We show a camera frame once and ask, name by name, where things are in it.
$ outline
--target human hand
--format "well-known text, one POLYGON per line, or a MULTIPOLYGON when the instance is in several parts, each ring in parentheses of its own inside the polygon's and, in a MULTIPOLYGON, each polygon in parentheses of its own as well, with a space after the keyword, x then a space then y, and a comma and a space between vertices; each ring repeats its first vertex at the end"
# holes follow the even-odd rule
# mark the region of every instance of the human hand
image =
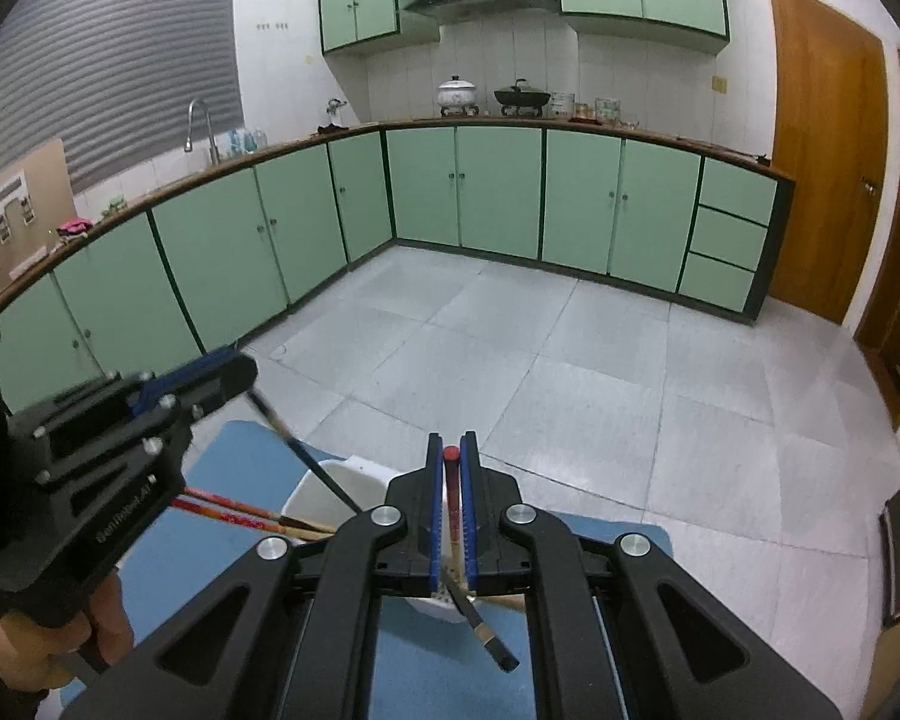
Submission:
MULTIPOLYGON (((116 573, 90 596, 89 608, 100 654, 113 665, 133 649, 133 629, 116 573)), ((63 688, 73 675, 56 656, 79 649, 90 635, 90 621, 83 613, 62 628, 41 628, 19 611, 7 613, 0 619, 0 678, 11 690, 24 693, 63 688)))

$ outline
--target gray floor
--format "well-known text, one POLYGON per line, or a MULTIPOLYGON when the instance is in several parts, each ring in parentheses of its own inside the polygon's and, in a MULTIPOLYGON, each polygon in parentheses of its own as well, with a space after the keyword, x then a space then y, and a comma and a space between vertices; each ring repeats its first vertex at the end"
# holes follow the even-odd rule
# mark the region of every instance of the gray floor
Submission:
MULTIPOLYGON (((396 469, 474 430, 526 500, 662 525, 677 560, 855 718, 876 515, 900 453, 844 330, 755 328, 533 269, 394 247, 247 348, 300 437, 396 469)), ((194 452, 234 402, 197 428, 194 452)))

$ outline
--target silver faucet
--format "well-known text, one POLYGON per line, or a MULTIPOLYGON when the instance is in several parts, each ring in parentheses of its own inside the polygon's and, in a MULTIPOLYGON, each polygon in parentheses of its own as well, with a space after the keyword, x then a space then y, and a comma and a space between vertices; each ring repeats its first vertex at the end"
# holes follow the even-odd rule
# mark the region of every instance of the silver faucet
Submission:
POLYGON ((210 108, 201 98, 190 100, 190 109, 187 111, 187 142, 183 145, 183 151, 188 154, 194 150, 194 105, 203 106, 203 112, 207 121, 207 137, 210 139, 210 164, 220 165, 220 152, 217 150, 217 141, 213 137, 213 124, 210 124, 210 108))

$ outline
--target countertop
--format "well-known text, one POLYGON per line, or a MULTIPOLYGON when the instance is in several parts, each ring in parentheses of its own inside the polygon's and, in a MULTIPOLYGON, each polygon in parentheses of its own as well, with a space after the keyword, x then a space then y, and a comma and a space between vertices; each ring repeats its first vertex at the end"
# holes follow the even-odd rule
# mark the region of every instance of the countertop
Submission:
POLYGON ((301 138, 291 143, 279 143, 276 146, 267 146, 261 151, 247 154, 235 159, 228 159, 221 165, 209 167, 203 172, 188 175, 175 181, 172 184, 160 187, 149 194, 137 197, 130 202, 125 210, 117 214, 111 215, 94 225, 85 236, 77 240, 68 242, 61 247, 56 248, 44 259, 34 264, 25 274, 17 278, 9 287, 0 293, 0 308, 5 308, 12 303, 17 296, 24 293, 34 282, 36 282, 46 272, 52 271, 56 266, 70 257, 72 254, 84 248, 86 245, 96 240, 96 238, 105 235, 109 230, 119 226, 137 215, 146 213, 147 210, 172 199, 185 191, 196 189, 203 184, 214 181, 218 178, 230 175, 231 173, 245 170, 261 162, 284 156, 285 154, 298 151, 300 148, 308 146, 317 146, 320 143, 329 143, 346 138, 352 135, 361 135, 367 132, 380 132, 386 129, 406 129, 408 127, 480 127, 483 125, 492 125, 492 127, 539 127, 543 129, 565 129, 574 132, 593 132, 602 135, 615 135, 617 137, 628 138, 635 141, 645 143, 657 143, 660 146, 669 146, 669 148, 680 148, 684 151, 692 151, 693 153, 702 154, 703 156, 720 159, 724 162, 732 163, 740 167, 746 167, 748 170, 762 173, 770 178, 792 181, 792 177, 786 175, 781 170, 775 170, 773 166, 764 166, 757 164, 754 158, 745 156, 737 151, 716 146, 714 143, 703 143, 702 141, 689 140, 687 138, 679 138, 673 135, 664 135, 659 132, 649 132, 640 129, 624 129, 623 127, 603 127, 600 124, 579 124, 578 122, 568 122, 566 119, 514 119, 505 117, 472 117, 472 118, 453 118, 453 119, 406 119, 399 122, 371 122, 370 124, 361 124, 360 127, 351 127, 350 129, 329 133, 327 135, 311 135, 307 138, 301 138))

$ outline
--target green drawer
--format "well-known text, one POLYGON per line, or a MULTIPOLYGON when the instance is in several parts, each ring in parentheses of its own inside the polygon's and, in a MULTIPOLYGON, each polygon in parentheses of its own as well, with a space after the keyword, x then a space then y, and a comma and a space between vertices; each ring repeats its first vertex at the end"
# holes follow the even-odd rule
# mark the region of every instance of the green drawer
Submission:
POLYGON ((687 254, 679 293, 730 311, 743 311, 754 275, 732 265, 687 254))
POLYGON ((701 207, 690 250, 756 271, 765 237, 767 228, 759 224, 701 207))
POLYGON ((707 159, 703 165, 701 205, 767 225, 775 196, 776 181, 773 178, 716 159, 707 159))

